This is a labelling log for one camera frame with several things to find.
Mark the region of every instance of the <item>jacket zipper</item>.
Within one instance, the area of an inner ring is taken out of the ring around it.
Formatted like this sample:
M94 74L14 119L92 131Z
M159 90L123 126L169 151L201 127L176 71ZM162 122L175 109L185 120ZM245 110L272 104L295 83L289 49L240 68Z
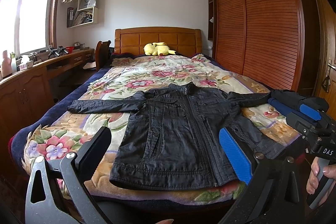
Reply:
M184 89L184 94L187 95L187 87L185 87L185 89ZM196 121L196 119L195 119L195 117L194 117L194 114L193 114L193 111L192 111L192 109L191 109L191 107L190 107L190 103L189 103L189 98L188 98L188 96L187 96L187 101L188 101L188 103L187 103L187 105L188 105L188 109L189 109L190 113L192 114L191 116L192 116L192 118L193 118L193 120L194 120L194 123L195 123L195 125L196 125L196 127L197 127L197 121ZM211 178L212 178L212 181L214 182L215 187L216 187L216 186L218 186L218 181L217 181L217 179L215 178L215 174L214 174L214 171L213 171L213 168L212 168L212 165L211 165L211 161L210 161L210 158L209 158L209 154L208 154L208 152L207 152L206 145L205 145L205 141L204 141L204 138L203 138L202 134L200 134L200 137L201 137L201 139L202 139L202 143L203 143L203 147L204 147L204 152L205 152L205 157L207 158L208 166L209 166L209 168L210 168Z

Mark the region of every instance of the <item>jacket collar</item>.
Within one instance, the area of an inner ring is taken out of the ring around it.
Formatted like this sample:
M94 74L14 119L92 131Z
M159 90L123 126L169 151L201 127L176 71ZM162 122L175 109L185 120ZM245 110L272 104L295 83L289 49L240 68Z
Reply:
M182 92L184 94L189 94L196 86L193 82L190 82L186 85L170 84L169 87L178 90L179 92Z

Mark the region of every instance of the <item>window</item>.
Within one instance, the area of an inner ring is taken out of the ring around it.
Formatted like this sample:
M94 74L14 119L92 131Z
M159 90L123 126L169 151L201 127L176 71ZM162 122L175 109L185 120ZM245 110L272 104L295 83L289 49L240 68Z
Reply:
M0 52L17 56L47 49L51 0L1 0Z

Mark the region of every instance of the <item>red bowl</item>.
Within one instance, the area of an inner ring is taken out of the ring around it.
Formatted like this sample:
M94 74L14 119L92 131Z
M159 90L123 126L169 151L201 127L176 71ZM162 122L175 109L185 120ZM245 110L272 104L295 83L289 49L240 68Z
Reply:
M75 48L75 47L66 47L66 49L67 49L67 51L68 51L69 53L72 53L72 51L74 50L74 48Z

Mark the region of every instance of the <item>blue gripper pad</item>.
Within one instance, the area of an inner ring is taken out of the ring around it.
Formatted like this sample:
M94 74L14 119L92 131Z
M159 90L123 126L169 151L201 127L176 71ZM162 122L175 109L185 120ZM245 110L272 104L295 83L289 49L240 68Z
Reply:
M305 104L300 105L300 111L303 114L307 115L308 117L312 118L315 121L321 120L320 113L317 110L315 110L315 109L313 109L313 108L311 108L311 107L309 107Z
M226 128L222 128L219 131L219 143L236 172L238 179L244 181L247 185L252 178L251 162Z

